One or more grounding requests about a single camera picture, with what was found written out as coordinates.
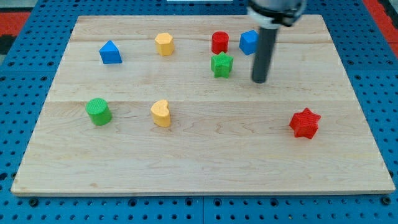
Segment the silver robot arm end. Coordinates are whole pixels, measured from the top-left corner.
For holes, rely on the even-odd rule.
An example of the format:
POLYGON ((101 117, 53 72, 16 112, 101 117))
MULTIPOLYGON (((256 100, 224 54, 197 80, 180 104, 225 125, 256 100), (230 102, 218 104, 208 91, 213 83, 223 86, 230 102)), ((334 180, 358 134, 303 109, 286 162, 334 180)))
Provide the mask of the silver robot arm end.
POLYGON ((248 15, 260 28, 292 26, 304 13, 307 0, 248 0, 248 15))

